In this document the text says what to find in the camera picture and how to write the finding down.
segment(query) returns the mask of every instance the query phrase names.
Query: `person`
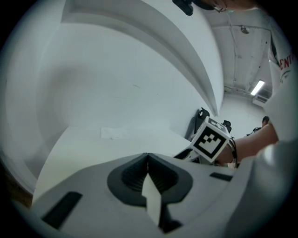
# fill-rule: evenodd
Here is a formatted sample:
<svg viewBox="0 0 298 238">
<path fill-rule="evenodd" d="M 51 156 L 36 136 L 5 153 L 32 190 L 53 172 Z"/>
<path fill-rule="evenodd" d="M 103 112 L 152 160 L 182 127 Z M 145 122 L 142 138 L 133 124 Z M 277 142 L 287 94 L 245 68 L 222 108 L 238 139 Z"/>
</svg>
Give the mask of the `person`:
<svg viewBox="0 0 298 238">
<path fill-rule="evenodd" d="M 249 136 L 249 135 L 251 135 L 251 134 L 253 134 L 253 133 L 259 131 L 260 129 L 262 129 L 262 128 L 263 128 L 265 125 L 267 125 L 268 123 L 269 123 L 269 117 L 264 116 L 264 117 L 263 117 L 263 120 L 262 120 L 262 127 L 256 127 L 255 129 L 252 130 L 251 133 L 246 134 L 246 136 Z"/>
<path fill-rule="evenodd" d="M 193 2 L 202 9 L 218 12 L 259 8 L 254 0 L 194 0 Z M 279 140 L 291 141 L 298 137 L 298 126 L 295 120 L 298 115 L 297 60 L 289 42 L 273 18 L 270 18 L 270 24 L 271 45 L 268 58 L 273 95 L 267 101 L 264 109 L 271 120 L 268 123 L 265 120 L 261 130 L 235 140 L 238 163 L 244 158 L 255 156 L 260 150 Z M 224 165 L 231 163 L 233 159 L 231 148 L 226 146 L 217 157 L 216 162 L 219 165 Z"/>
</svg>

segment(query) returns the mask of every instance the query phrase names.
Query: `fluorescent light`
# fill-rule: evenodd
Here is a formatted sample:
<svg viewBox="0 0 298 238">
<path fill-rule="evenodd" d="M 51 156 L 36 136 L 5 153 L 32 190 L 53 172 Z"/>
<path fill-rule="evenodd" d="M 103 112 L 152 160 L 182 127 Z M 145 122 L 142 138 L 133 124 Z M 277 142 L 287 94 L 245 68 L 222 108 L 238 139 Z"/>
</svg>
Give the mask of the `fluorescent light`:
<svg viewBox="0 0 298 238">
<path fill-rule="evenodd" d="M 259 80 L 259 82 L 257 83 L 257 86 L 254 88 L 254 90 L 252 90 L 251 95 L 256 95 L 257 92 L 259 92 L 259 90 L 261 89 L 261 87 L 264 85 L 264 81 Z"/>
</svg>

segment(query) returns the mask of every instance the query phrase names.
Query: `white wall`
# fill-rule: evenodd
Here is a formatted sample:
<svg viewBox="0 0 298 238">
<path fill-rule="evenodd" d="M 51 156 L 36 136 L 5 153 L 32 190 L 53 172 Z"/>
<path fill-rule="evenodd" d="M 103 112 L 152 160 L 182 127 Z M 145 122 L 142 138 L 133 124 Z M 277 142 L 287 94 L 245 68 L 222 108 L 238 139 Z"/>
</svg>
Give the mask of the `white wall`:
<svg viewBox="0 0 298 238">
<path fill-rule="evenodd" d="M 251 99 L 225 94 L 220 114 L 215 119 L 223 123 L 224 120 L 231 122 L 231 136 L 244 137 L 252 132 L 255 127 L 262 126 L 262 119 L 265 116 L 263 108 L 252 104 Z"/>
</svg>

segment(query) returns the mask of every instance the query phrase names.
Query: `white shirt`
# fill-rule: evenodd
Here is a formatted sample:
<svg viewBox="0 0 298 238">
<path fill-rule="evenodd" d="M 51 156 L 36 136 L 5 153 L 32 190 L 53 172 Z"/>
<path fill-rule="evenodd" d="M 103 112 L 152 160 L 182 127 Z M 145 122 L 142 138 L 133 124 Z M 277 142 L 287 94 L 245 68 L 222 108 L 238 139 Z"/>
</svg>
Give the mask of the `white shirt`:
<svg viewBox="0 0 298 238">
<path fill-rule="evenodd" d="M 298 138 L 298 63 L 291 45 L 275 20 L 271 19 L 271 36 L 276 57 L 269 53 L 273 95 L 265 104 L 280 141 Z"/>
</svg>

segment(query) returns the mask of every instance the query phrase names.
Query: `black stripe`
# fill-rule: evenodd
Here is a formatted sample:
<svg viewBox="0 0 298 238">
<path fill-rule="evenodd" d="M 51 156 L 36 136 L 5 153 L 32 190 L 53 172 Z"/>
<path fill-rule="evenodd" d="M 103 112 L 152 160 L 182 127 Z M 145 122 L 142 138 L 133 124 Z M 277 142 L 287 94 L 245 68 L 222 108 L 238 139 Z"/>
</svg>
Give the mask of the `black stripe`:
<svg viewBox="0 0 298 238">
<path fill-rule="evenodd" d="M 233 178 L 233 176 L 222 174 L 222 173 L 215 173 L 215 172 L 212 173 L 210 175 L 210 177 L 214 177 L 216 179 L 221 179 L 221 180 L 228 181 L 228 182 L 230 182 Z"/>
</svg>

